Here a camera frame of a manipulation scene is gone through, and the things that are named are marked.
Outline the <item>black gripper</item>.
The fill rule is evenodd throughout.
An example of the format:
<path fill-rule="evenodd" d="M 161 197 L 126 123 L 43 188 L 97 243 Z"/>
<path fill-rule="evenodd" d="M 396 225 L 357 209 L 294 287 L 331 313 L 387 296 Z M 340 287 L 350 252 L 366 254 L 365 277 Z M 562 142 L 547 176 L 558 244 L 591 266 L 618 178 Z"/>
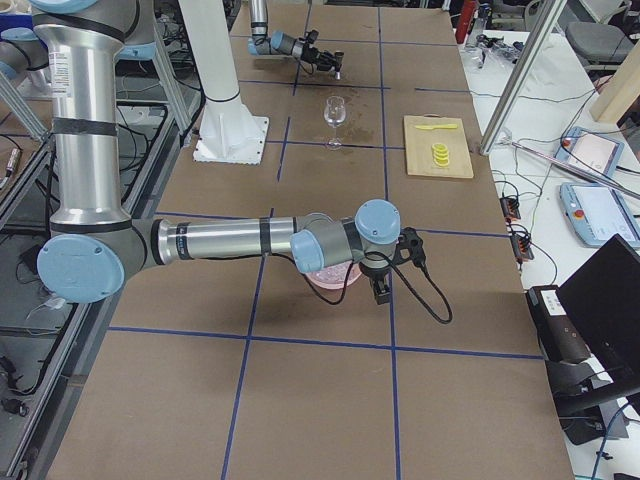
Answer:
<path fill-rule="evenodd" d="M 305 43 L 302 48 L 301 60 L 316 67 L 318 70 L 340 69 L 343 58 L 343 51 L 319 50 L 309 43 Z"/>
<path fill-rule="evenodd" d="M 367 252 L 359 268 L 370 280 L 373 297 L 377 305 L 389 304 L 392 299 L 387 277 L 391 271 L 392 259 L 381 252 Z"/>

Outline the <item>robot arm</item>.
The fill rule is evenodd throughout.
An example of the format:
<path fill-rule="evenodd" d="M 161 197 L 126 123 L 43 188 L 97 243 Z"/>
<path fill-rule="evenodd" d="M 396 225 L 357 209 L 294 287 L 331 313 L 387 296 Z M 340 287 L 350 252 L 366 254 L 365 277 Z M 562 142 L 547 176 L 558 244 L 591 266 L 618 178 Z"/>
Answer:
<path fill-rule="evenodd" d="M 370 200 L 342 220 L 323 214 L 204 224 L 133 219 L 121 202 L 115 62 L 128 41 L 153 31 L 153 5 L 36 1 L 32 8 L 35 33 L 48 48 L 59 170 L 60 205 L 37 258 L 50 291 L 93 303 L 154 266 L 272 255 L 304 274 L 358 265 L 375 300 L 389 301 L 385 278 L 398 262 L 401 222 L 385 200 Z"/>
<path fill-rule="evenodd" d="M 319 32 L 310 30 L 303 37 L 294 38 L 282 31 L 268 33 L 267 3 L 262 0 L 249 2 L 251 16 L 251 37 L 248 39 L 248 51 L 255 56 L 284 55 L 299 62 L 309 64 L 319 71 L 335 72 L 340 78 L 344 53 L 320 50 L 315 46 Z"/>

